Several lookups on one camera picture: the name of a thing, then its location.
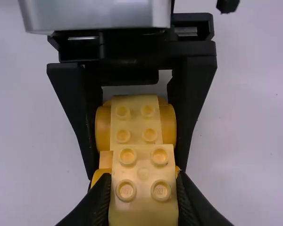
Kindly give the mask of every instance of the black plastic holder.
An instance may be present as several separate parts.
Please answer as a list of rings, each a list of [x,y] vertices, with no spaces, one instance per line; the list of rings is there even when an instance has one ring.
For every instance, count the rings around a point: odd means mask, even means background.
[[[195,33],[179,34],[177,28]],[[213,36],[212,15],[195,13],[172,14],[167,30],[71,31],[48,37],[60,63],[48,64],[47,74],[76,134],[89,180],[99,166],[94,124],[102,87],[156,84],[163,69],[172,70],[167,94],[177,119],[175,162],[186,170],[193,130],[217,69]]]

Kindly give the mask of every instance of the yellow lego brick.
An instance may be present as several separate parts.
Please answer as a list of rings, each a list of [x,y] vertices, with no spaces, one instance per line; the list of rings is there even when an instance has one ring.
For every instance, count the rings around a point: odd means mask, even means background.
[[[95,141],[98,151],[110,150],[111,107],[101,106],[95,115]]]
[[[98,151],[110,150],[111,100],[99,107],[95,117],[95,139]],[[158,97],[163,144],[176,144],[176,116],[172,105]]]
[[[91,188],[96,184],[96,182],[98,182],[98,180],[100,179],[100,177],[104,173],[110,173],[111,174],[111,168],[110,169],[97,169],[94,172],[93,177],[92,177]]]
[[[101,151],[99,169],[112,168],[112,158],[112,151]]]
[[[110,150],[118,144],[163,144],[157,96],[113,97]]]
[[[176,226],[173,145],[115,145],[109,225]]]

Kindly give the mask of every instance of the silver metal block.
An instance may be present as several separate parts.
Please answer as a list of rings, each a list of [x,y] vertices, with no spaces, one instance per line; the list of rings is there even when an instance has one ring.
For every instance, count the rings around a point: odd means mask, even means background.
[[[19,0],[25,29],[169,28],[171,0]]]

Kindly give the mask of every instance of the white surface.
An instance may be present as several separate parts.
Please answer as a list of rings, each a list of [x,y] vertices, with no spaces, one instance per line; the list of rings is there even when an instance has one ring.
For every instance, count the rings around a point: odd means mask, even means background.
[[[283,225],[283,0],[178,0],[214,14],[218,71],[199,117],[188,174],[236,226]],[[75,135],[46,75],[58,53],[24,32],[17,2],[0,0],[0,226],[47,226],[83,198]],[[166,94],[158,87],[106,93]]]

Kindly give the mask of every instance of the lego stud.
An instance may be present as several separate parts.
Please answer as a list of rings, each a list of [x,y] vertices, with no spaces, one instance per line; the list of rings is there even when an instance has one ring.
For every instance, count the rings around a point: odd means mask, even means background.
[[[117,107],[116,115],[119,119],[126,120],[130,116],[130,109],[125,106]]]
[[[151,196],[159,202],[166,202],[171,197],[171,186],[165,180],[157,180],[151,186]]]
[[[151,153],[151,161],[158,167],[163,167],[168,164],[169,156],[163,148],[157,148]]]
[[[116,137],[116,140],[117,142],[123,144],[123,143],[126,143],[130,140],[130,132],[125,130],[125,129],[121,129],[117,132],[117,137]]]
[[[146,129],[142,133],[142,138],[147,142],[154,142],[157,139],[157,132],[154,129]]]
[[[152,105],[145,105],[141,108],[141,114],[145,118],[151,118],[155,114],[155,107]]]
[[[122,180],[116,187],[117,197],[123,202],[131,202],[136,196],[136,186],[131,180]]]
[[[134,166],[136,159],[136,151],[131,148],[125,148],[119,154],[119,161],[124,167]]]

